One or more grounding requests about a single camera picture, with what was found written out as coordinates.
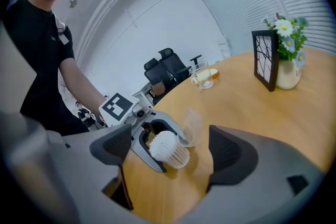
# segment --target office chair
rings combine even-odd
[[[190,77],[189,70],[191,69],[191,66],[186,67],[171,48],[160,50],[159,54],[161,55],[159,62],[170,74],[173,75],[177,84],[180,84],[182,81]],[[197,64],[197,59],[201,56],[202,55],[198,55],[190,61],[194,61],[195,64]]]
[[[153,104],[156,105],[167,93],[175,88],[176,82],[169,77],[165,68],[155,58],[145,63],[143,68],[145,69],[145,77],[152,85],[162,81],[166,88],[164,94],[154,96]]]

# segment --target white flower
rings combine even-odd
[[[278,34],[283,37],[289,37],[293,33],[293,25],[289,20],[277,20],[274,24]]]
[[[261,20],[261,22],[264,23],[266,20],[268,20],[268,16],[265,16],[265,17]]]

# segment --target chair headrest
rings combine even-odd
[[[161,54],[162,59],[168,58],[173,53],[174,53],[174,51],[171,48],[166,48],[166,49],[163,49],[163,50],[159,51],[159,54]]]
[[[147,71],[158,65],[159,62],[153,58],[152,60],[148,61],[147,63],[144,64],[143,68]]]

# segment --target flower pot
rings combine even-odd
[[[301,78],[301,68],[298,68],[295,61],[279,60],[278,77],[276,87],[283,90],[293,89]]]

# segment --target round wooden table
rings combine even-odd
[[[269,92],[254,76],[252,52],[215,65],[220,72],[214,85],[199,90],[189,79],[166,95],[155,110],[168,113],[182,125],[185,111],[203,121],[200,145],[190,150],[191,160],[181,170],[158,173],[132,151],[123,164],[134,214],[155,223],[172,223],[204,196],[213,172],[208,150],[209,125],[220,125],[286,142],[327,172],[336,146],[336,57],[305,49],[306,65],[292,90]]]

